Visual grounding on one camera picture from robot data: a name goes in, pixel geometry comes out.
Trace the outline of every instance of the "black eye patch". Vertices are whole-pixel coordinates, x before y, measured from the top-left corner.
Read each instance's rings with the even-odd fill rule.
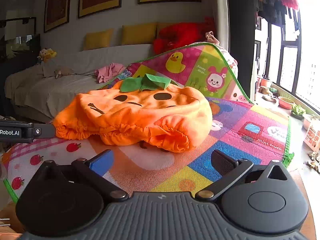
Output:
[[[128,104],[133,104],[133,105],[137,105],[137,106],[142,106],[142,105],[140,105],[140,104],[138,104],[138,103],[136,103],[136,102],[128,102]]]
[[[170,95],[169,93],[157,93],[153,95],[153,98],[155,100],[169,100],[172,98],[172,95]]]
[[[127,98],[128,98],[127,95],[119,95],[119,96],[115,97],[114,100],[118,100],[120,102],[124,102],[124,101],[127,100]]]

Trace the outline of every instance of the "yellow cushion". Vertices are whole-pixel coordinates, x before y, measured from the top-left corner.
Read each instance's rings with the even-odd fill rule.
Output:
[[[152,44],[156,38],[156,23],[122,26],[122,45]]]
[[[170,25],[173,25],[175,23],[158,23],[157,24],[157,38],[159,37],[159,31],[161,31],[161,29],[168,27]]]
[[[108,29],[97,33],[87,33],[84,38],[83,50],[109,47],[112,34],[113,29]]]

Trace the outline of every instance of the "pink gingham pattern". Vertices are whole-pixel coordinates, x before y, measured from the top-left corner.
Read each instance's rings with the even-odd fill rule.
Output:
[[[35,139],[33,143],[18,143],[14,146],[11,153],[10,160],[28,154],[30,152],[35,152],[56,144],[65,142],[66,140],[61,138],[49,138],[49,139]]]

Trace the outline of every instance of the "duck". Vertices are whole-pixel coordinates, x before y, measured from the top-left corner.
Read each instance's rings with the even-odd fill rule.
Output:
[[[165,68],[170,71],[171,73],[180,73],[185,68],[186,65],[183,65],[182,62],[183,54],[181,52],[175,52],[173,53],[167,60],[167,63],[165,64]]]

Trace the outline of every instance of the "screw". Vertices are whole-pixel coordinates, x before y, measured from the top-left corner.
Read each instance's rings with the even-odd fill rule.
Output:
[[[198,195],[202,198],[212,198],[214,193],[210,190],[201,190],[198,192]]]
[[[112,198],[120,199],[124,198],[127,194],[123,190],[115,190],[110,193]]]

